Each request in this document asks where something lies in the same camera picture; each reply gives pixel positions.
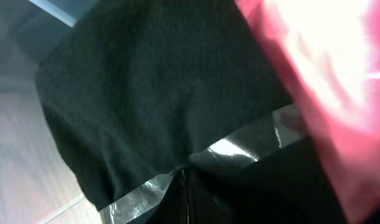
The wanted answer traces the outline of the salmon pink garment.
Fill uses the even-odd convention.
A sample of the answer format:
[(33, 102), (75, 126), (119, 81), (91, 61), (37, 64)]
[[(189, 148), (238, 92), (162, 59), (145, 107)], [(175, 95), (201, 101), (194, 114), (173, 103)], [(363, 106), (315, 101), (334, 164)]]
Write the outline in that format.
[(350, 223), (380, 208), (380, 0), (238, 1)]

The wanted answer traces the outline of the black garment with grey stripe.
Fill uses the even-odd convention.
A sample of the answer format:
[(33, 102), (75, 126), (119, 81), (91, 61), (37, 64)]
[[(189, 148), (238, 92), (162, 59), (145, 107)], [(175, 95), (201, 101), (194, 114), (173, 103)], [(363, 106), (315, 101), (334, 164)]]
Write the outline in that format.
[(103, 1), (35, 83), (57, 149), (113, 223), (344, 223), (292, 99), (233, 1)]

